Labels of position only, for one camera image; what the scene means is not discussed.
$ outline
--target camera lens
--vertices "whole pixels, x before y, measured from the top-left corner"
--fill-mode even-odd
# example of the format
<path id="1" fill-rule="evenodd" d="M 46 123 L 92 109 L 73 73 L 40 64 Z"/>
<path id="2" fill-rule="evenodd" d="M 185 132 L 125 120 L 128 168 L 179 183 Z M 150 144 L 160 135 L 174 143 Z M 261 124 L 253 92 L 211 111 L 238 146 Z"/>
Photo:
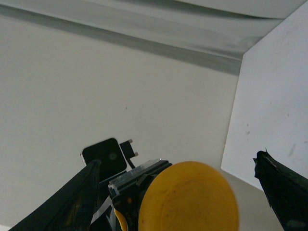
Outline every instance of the camera lens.
<path id="1" fill-rule="evenodd" d="M 109 156 L 110 160 L 115 160 L 117 158 L 117 154 L 116 153 L 110 153 L 108 156 Z"/>

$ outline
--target yellow plastic cap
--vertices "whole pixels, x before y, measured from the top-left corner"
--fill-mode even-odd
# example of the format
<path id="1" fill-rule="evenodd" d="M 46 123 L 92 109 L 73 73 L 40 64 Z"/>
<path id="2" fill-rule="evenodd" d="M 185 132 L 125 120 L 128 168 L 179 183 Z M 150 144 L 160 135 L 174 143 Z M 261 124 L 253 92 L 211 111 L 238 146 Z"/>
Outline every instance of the yellow plastic cap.
<path id="1" fill-rule="evenodd" d="M 139 212 L 139 231 L 238 231 L 239 214 L 225 178 L 200 162 L 182 162 L 161 172 Z"/>

